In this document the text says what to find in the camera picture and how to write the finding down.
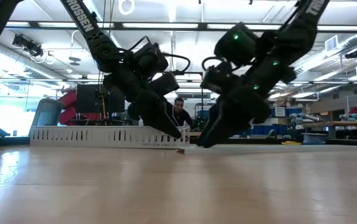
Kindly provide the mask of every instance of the ceiling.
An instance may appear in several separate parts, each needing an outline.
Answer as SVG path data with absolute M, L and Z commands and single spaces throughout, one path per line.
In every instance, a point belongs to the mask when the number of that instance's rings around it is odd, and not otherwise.
M 129 10 L 131 3 L 124 1 L 119 9 L 119 2 L 104 0 L 84 0 L 90 11 L 95 11 L 99 22 L 224 22 L 258 24 L 282 24 L 293 12 L 295 1 L 249 1 L 239 0 L 134 0 L 135 7 L 132 13 L 124 15 Z M 25 0 L 18 4 L 10 21 L 55 21 L 71 22 L 70 16 L 58 0 Z M 357 1 L 331 1 L 327 10 L 320 19 L 320 24 L 357 26 Z M 39 65 L 43 72 L 49 72 L 55 78 L 80 78 L 87 75 L 88 78 L 98 78 L 99 71 L 88 51 L 87 44 L 79 32 L 73 35 L 74 30 L 53 29 L 5 29 L 0 36 L 0 45 L 15 52 L 15 56 L 22 54 L 29 61 L 29 55 L 22 49 L 12 45 L 16 34 L 22 34 L 25 38 L 42 44 L 42 48 L 53 55 L 47 61 Z M 157 42 L 163 52 L 183 55 L 191 60 L 189 72 L 202 72 L 201 62 L 204 58 L 212 56 L 215 44 L 224 35 L 225 31 L 167 31 L 162 30 L 112 30 L 111 38 L 115 43 L 128 49 L 141 37 L 148 36 L 152 42 Z M 313 55 L 325 49 L 325 41 L 334 35 L 347 35 L 341 33 L 320 33 L 317 35 L 313 49 L 309 55 Z M 70 65 L 68 58 L 74 56 L 81 59 L 79 66 Z M 181 70 L 186 66 L 186 61 L 180 59 L 168 59 L 170 68 Z M 338 69 L 338 59 L 332 60 L 325 67 L 316 68 L 324 74 Z M 243 73 L 248 68 L 237 71 Z

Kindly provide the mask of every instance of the person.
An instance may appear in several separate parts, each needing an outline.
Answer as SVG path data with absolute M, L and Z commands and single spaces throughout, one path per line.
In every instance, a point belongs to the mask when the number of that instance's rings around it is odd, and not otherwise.
M 177 126 L 184 126 L 184 121 L 188 125 L 192 125 L 193 121 L 188 112 L 185 111 L 184 100 L 182 98 L 176 98 L 174 100 L 174 108 L 172 111 L 172 117 L 174 121 L 177 123 Z

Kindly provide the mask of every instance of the workbench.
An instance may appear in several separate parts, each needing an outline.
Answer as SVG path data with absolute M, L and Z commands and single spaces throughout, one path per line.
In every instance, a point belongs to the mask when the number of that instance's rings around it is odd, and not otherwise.
M 328 137 L 336 138 L 336 126 L 357 126 L 357 121 L 327 121 L 327 122 L 317 122 L 317 123 L 305 123 L 303 127 L 306 128 L 328 128 Z

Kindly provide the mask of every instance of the white cable tray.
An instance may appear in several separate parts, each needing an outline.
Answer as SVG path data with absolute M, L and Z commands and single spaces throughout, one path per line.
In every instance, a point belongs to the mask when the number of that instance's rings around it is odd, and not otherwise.
M 175 139 L 151 127 L 138 126 L 33 126 L 30 144 L 34 146 L 78 146 L 176 149 L 190 144 L 190 130 L 178 127 L 182 137 Z

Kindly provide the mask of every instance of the man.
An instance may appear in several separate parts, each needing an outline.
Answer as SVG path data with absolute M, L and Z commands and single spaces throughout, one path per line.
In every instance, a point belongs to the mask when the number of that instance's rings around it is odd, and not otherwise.
M 184 126 L 185 121 L 191 126 L 193 124 L 191 116 L 185 111 L 185 109 L 183 109 L 183 107 L 184 100 L 182 98 L 176 98 L 174 100 L 174 108 L 172 111 L 172 118 L 174 119 L 173 122 L 175 121 L 178 126 Z

